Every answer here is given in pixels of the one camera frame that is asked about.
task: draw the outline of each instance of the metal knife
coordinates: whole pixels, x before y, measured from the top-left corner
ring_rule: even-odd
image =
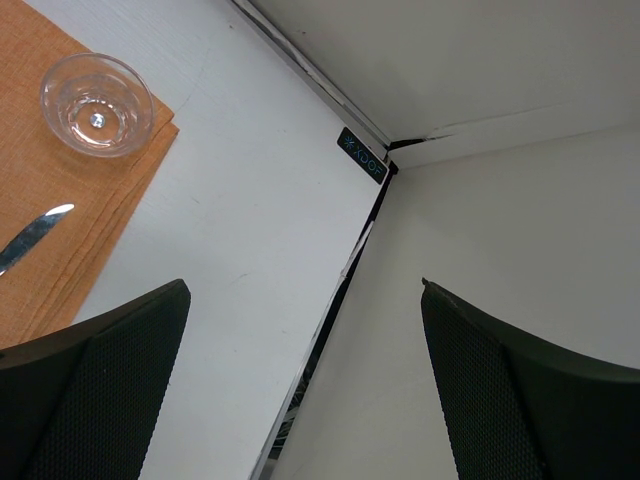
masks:
[[[72,203],[52,208],[24,227],[24,230],[11,240],[7,246],[4,247],[4,250],[0,252],[0,276],[5,274],[7,270],[29,253],[73,208],[74,205]]]

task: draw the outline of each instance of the white table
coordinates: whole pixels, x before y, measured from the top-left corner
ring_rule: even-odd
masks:
[[[379,191],[224,0],[28,0],[132,65],[181,133],[78,319],[193,295],[145,479],[246,479]]]

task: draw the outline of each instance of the orange placemat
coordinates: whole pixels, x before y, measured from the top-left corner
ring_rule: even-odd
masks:
[[[21,0],[0,1],[0,249],[52,207],[76,205],[0,277],[0,348],[71,323],[178,134],[155,99],[152,140],[139,152],[100,159],[64,146],[42,116],[40,82],[84,51]]]

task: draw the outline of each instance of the glass bowl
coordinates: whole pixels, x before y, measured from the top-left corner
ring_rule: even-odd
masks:
[[[60,140],[97,157],[131,153],[153,129],[153,96],[140,75],[100,53],[71,55],[53,65],[42,80],[40,104]]]

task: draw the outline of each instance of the black label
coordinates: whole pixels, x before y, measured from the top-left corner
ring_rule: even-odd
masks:
[[[338,137],[338,145],[349,154],[360,167],[373,178],[378,185],[382,185],[387,175],[387,166],[378,160],[371,150],[365,147],[360,140],[349,130],[342,130]]]

